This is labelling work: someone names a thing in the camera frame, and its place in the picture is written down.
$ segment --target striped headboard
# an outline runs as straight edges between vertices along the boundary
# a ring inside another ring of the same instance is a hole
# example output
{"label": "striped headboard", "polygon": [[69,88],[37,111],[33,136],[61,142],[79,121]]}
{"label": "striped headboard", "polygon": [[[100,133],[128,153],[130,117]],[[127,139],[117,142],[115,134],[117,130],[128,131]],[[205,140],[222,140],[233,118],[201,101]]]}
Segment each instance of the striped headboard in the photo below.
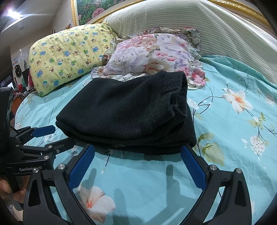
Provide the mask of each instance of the striped headboard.
{"label": "striped headboard", "polygon": [[207,0],[142,1],[112,13],[104,21],[120,37],[156,26],[195,27],[201,33],[201,55],[229,56],[248,64],[277,84],[277,41]]}

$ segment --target cartoon print pillowcase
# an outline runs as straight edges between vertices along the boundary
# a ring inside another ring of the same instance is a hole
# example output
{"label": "cartoon print pillowcase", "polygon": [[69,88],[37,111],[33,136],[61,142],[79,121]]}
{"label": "cartoon print pillowcase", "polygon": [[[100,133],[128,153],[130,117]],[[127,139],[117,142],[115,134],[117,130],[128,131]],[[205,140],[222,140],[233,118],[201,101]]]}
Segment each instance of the cartoon print pillowcase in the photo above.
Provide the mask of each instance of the cartoon print pillowcase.
{"label": "cartoon print pillowcase", "polygon": [[106,24],[87,24],[48,35],[30,48],[30,73],[39,96],[102,66],[116,36]]}

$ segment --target floral painting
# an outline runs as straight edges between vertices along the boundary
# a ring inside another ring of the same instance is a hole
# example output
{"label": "floral painting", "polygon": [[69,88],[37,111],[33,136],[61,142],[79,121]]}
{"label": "floral painting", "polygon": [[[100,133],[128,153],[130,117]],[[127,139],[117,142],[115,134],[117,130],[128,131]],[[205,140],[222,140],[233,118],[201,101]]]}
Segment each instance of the floral painting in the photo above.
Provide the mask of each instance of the floral painting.
{"label": "floral painting", "polygon": [[79,25],[84,25],[105,10],[125,0],[76,0]]}

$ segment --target black knit fabric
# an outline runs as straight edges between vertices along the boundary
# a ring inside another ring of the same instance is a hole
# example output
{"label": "black knit fabric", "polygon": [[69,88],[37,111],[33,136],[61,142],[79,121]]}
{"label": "black knit fabric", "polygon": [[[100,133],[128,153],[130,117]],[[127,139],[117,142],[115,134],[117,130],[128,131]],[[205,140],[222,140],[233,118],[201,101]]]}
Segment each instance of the black knit fabric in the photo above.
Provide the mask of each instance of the black knit fabric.
{"label": "black knit fabric", "polygon": [[187,89],[183,72],[126,82],[95,78],[62,109],[56,125],[69,137],[112,149],[175,153],[183,144],[196,144]]}

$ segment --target floral bedsheet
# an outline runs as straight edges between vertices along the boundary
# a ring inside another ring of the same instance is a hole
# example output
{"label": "floral bedsheet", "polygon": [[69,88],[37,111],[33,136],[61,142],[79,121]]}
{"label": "floral bedsheet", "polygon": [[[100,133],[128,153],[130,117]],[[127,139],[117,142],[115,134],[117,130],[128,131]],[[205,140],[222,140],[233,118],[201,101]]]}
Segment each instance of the floral bedsheet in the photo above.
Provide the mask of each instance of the floral bedsheet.
{"label": "floral bedsheet", "polygon": [[[207,83],[202,89],[188,91],[198,139],[194,150],[222,170],[242,169],[255,224],[277,191],[277,85],[229,57],[210,55],[200,60]],[[91,80],[87,74],[45,97],[30,94],[17,111],[16,128],[55,125],[56,115]],[[54,134],[27,144],[44,146],[63,138],[66,136],[56,129]],[[58,154],[54,167],[67,163],[81,149],[75,146]],[[201,190],[180,154],[152,156],[96,148],[74,192],[97,224],[175,225],[190,211]],[[52,193],[62,217],[70,220],[55,188]],[[216,208],[214,204],[206,220]]]}

